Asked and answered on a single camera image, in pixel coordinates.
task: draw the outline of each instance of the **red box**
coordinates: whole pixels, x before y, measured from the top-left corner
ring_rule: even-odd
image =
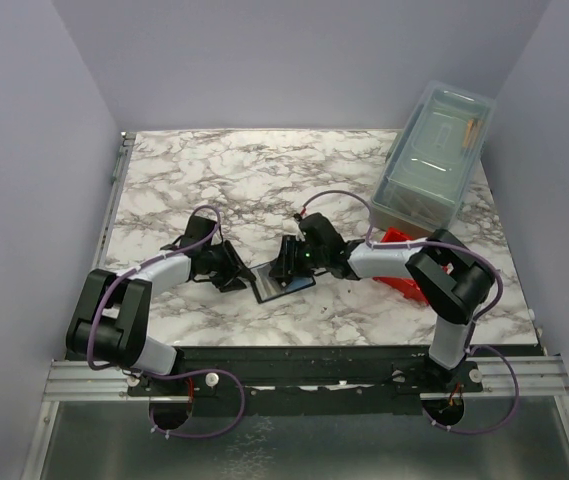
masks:
[[[389,228],[382,238],[382,242],[406,242],[408,240],[413,240],[411,237],[406,235],[404,232],[397,230],[396,228]],[[373,280],[385,283],[396,290],[402,292],[404,298],[410,298],[420,303],[426,303],[428,305],[428,300],[424,297],[424,294],[417,286],[415,280],[410,280],[407,278],[391,278],[391,277],[374,277]]]

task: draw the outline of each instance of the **plastic container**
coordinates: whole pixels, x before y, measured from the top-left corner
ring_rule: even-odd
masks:
[[[413,240],[411,237],[406,235],[404,232],[400,232],[395,228],[389,228],[382,242],[406,242],[408,240]],[[395,290],[399,290],[404,295],[404,298],[415,300],[420,303],[428,304],[428,300],[417,286],[415,280],[408,278],[392,278],[392,277],[373,277],[373,280],[387,284],[393,287]]]
[[[495,101],[429,83],[387,155],[371,197],[373,225],[415,237],[446,228],[480,158]]]

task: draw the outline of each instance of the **small box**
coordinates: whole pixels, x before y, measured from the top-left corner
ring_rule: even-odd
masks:
[[[387,155],[371,197],[371,222],[415,236],[447,228],[482,152],[495,101],[429,83]]]

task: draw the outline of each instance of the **wall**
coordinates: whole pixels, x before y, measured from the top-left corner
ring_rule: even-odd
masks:
[[[497,95],[548,0],[54,0],[126,130],[403,126]]]
[[[553,0],[509,76],[489,145],[526,298],[569,371],[569,0]]]
[[[119,143],[48,0],[0,0],[0,479],[19,478]]]

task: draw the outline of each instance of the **white marble surface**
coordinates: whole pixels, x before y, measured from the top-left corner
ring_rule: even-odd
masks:
[[[314,193],[341,188],[368,196],[396,133],[372,131],[170,131],[137,135],[117,210],[107,266],[155,254],[204,202],[223,212],[224,233],[248,266],[273,259],[290,220]],[[326,196],[321,211],[345,239],[361,237],[366,211]],[[505,295],[479,321],[473,343],[537,343],[483,171],[451,227],[501,270]],[[429,343],[428,307],[372,280],[330,275],[317,286],[258,305],[250,289],[226,294],[209,284],[179,286],[156,298],[149,334],[174,345],[406,345]]]

